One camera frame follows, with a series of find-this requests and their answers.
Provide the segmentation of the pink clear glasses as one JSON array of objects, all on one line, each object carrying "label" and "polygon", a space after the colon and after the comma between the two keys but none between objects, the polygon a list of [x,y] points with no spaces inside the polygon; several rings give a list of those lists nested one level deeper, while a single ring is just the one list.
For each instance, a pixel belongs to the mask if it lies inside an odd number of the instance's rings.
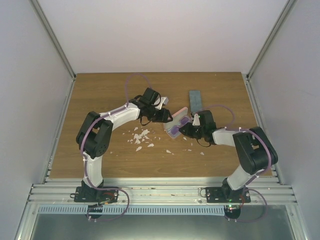
[{"label": "pink clear glasses", "polygon": [[179,132],[179,129],[188,122],[189,118],[187,116],[182,117],[176,125],[170,128],[169,133],[172,135],[176,135]]}]

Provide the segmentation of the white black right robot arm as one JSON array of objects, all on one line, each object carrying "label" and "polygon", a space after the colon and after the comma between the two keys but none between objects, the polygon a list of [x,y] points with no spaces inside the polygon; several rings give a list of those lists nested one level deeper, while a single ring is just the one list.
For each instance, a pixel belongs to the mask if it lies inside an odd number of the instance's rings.
[{"label": "white black right robot arm", "polygon": [[278,154],[261,127],[218,128],[210,110],[196,113],[193,121],[180,127],[179,132],[197,141],[204,140],[209,146],[235,148],[239,166],[220,187],[221,196],[228,203],[234,202],[239,191],[244,191],[246,185],[278,162]]}]

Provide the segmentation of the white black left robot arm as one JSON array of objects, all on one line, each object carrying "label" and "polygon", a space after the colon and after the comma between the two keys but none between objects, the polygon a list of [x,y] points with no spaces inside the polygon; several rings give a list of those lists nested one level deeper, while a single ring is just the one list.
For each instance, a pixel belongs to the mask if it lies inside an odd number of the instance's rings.
[{"label": "white black left robot arm", "polygon": [[142,121],[144,117],[149,123],[172,122],[170,111],[164,108],[168,101],[168,97],[148,87],[142,95],[128,99],[123,106],[103,113],[91,111],[86,115],[76,136],[83,158],[84,177],[75,196],[86,196],[92,202],[102,199],[102,158],[110,145],[113,131],[129,122]]}]

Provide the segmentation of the pink glasses case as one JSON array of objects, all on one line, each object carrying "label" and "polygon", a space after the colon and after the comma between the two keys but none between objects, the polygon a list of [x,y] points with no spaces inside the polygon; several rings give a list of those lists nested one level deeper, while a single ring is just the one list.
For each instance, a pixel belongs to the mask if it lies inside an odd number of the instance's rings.
[{"label": "pink glasses case", "polygon": [[172,138],[175,139],[181,135],[179,129],[191,122],[191,118],[188,116],[188,108],[183,107],[172,115],[173,120],[163,124],[164,131]]}]

